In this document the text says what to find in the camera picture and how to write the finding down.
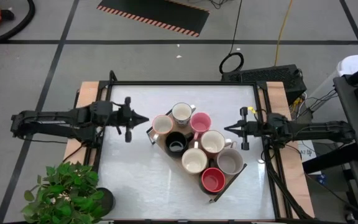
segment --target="plant pot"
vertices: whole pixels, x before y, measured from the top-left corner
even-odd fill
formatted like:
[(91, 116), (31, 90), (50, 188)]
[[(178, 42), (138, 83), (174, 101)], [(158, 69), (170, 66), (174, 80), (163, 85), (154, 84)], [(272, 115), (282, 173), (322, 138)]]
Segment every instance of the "plant pot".
[(116, 206), (116, 199), (114, 195), (111, 193), (110, 190), (105, 189), (104, 187), (99, 187), (96, 190), (100, 190), (103, 192), (104, 196), (100, 200), (103, 209), (103, 215), (107, 215), (115, 206)]

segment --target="mug rack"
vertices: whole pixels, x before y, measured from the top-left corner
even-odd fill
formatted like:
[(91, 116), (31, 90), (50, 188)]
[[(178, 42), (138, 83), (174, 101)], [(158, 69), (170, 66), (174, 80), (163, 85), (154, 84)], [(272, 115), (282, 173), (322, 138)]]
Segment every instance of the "mug rack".
[[(172, 110), (170, 110), (170, 111), (169, 111), (168, 113), (166, 113), (165, 115), (167, 115), (167, 116), (169, 116), (169, 117), (172, 118)], [(173, 128), (172, 128), (171, 131), (172, 131), (172, 132), (178, 131), (178, 132), (180, 132), (180, 133), (182, 133), (182, 134), (184, 134), (184, 135), (187, 135), (187, 134), (189, 134), (189, 133), (192, 132), (190, 125), (181, 127), (181, 126), (177, 125), (176, 122), (173, 123)], [(148, 137), (149, 137), (149, 139), (150, 139), (151, 144), (152, 144), (152, 145), (157, 144), (157, 146), (158, 146), (164, 153), (166, 153), (167, 156), (168, 156), (169, 158), (171, 158), (171, 159), (178, 165), (178, 167), (180, 167), (180, 169), (181, 169), (184, 173), (188, 174), (188, 175), (191, 177), (191, 179), (192, 179), (193, 182), (195, 183), (195, 186), (199, 186), (200, 190), (203, 191), (206, 195), (208, 195), (208, 196), (210, 197), (210, 200), (209, 200), (210, 203), (217, 202), (217, 201), (219, 200), (219, 198), (223, 195), (223, 193), (230, 187), (230, 185), (235, 181), (235, 179), (236, 179), (236, 178), (241, 174), (241, 172), (247, 167), (247, 164), (244, 164), (244, 165), (242, 166), (241, 171), (240, 171), (238, 174), (236, 174), (236, 175), (228, 175), (228, 174), (225, 174), (225, 173), (224, 173), (224, 177), (225, 177), (226, 183), (224, 184), (223, 190), (220, 191), (218, 194), (214, 194), (214, 195), (213, 195), (213, 194), (209, 194), (209, 193), (207, 193), (205, 190), (203, 190), (203, 189), (201, 188), (200, 175), (202, 174), (202, 172), (199, 173), (199, 174), (194, 174), (194, 175), (189, 174), (189, 173), (186, 172), (185, 168), (183, 168), (183, 166), (182, 166), (181, 157), (172, 157), (172, 156), (169, 156), (169, 154), (168, 154), (168, 152), (167, 152), (167, 150), (165, 149), (165, 146), (164, 146), (164, 142), (165, 142), (165, 139), (166, 139), (166, 137), (167, 137), (166, 134), (161, 135), (161, 136), (157, 139), (157, 141), (154, 141), (154, 140), (153, 140), (153, 136), (154, 136), (154, 134), (155, 134), (155, 131), (153, 130), (153, 128), (150, 127), (150, 128), (146, 131), (146, 133), (147, 133), (147, 135), (148, 135)], [(189, 145), (190, 145), (190, 146), (194, 146), (194, 140), (192, 140), (192, 141), (189, 143)]]

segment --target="pink mug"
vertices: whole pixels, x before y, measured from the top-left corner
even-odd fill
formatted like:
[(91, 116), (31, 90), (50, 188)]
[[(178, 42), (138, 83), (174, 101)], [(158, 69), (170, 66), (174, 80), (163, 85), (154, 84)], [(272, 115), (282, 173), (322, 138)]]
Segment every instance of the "pink mug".
[(194, 139), (208, 131), (211, 127), (211, 118), (206, 113), (196, 113), (190, 119), (190, 126), (194, 130)]

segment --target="black mug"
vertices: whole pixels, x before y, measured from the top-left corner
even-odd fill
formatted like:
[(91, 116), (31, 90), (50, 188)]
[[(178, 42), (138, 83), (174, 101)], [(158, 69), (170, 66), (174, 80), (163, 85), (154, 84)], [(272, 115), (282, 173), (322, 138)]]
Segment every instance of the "black mug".
[(180, 132), (172, 132), (165, 139), (165, 150), (172, 157), (181, 157), (189, 148), (189, 142), (194, 138), (194, 134), (184, 135)]

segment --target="black hose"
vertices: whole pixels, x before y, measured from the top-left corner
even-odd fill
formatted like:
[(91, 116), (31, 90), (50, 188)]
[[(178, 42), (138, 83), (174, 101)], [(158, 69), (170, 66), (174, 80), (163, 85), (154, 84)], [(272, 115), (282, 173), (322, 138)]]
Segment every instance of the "black hose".
[(0, 35), (0, 43), (10, 39), (14, 35), (16, 35), (18, 32), (20, 32), (22, 29), (24, 29), (32, 20), (32, 18), (35, 15), (35, 5), (32, 0), (27, 0), (29, 3), (29, 12), (25, 16), (25, 18), (17, 25), (15, 28), (11, 29), (10, 31), (6, 32), (3, 35)]

